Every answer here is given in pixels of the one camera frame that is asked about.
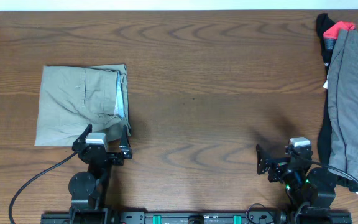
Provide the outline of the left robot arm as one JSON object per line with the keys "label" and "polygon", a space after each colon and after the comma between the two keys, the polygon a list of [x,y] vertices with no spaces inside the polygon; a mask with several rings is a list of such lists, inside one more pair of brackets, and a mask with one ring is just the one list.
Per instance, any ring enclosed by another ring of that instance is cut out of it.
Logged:
{"label": "left robot arm", "polygon": [[74,141],[72,150],[88,164],[88,170],[75,174],[69,181],[70,223],[120,222],[119,215],[106,206],[105,201],[112,167],[132,159],[127,126],[123,126],[119,148],[119,152],[109,152],[106,135],[93,132],[91,124]]}

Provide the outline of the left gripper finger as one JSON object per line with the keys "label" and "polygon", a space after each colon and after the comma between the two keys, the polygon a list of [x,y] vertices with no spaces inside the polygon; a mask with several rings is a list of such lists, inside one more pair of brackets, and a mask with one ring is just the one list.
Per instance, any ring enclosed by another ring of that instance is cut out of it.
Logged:
{"label": "left gripper finger", "polygon": [[85,130],[77,137],[77,139],[73,142],[73,146],[81,146],[86,143],[86,137],[89,133],[92,132],[92,124],[87,125]]}
{"label": "left gripper finger", "polygon": [[132,159],[132,148],[129,142],[128,128],[126,125],[124,125],[122,129],[119,148],[124,159]]}

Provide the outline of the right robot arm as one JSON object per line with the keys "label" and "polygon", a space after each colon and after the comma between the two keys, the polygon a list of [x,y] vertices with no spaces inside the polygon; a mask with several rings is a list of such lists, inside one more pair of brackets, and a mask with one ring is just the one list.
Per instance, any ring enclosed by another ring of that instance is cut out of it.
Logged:
{"label": "right robot arm", "polygon": [[268,181],[285,185],[290,200],[288,208],[269,215],[273,223],[334,223],[348,221],[330,206],[335,199],[336,178],[322,165],[313,164],[311,143],[305,138],[293,138],[285,147],[285,157],[273,157],[261,145],[256,145],[257,173],[268,173]]}

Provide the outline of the grey shorts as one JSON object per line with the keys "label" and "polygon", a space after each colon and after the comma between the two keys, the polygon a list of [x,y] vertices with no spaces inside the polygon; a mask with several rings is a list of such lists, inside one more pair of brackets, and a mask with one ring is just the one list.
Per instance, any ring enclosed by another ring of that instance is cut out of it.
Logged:
{"label": "grey shorts", "polygon": [[358,32],[340,30],[328,71],[329,165],[358,180]]}

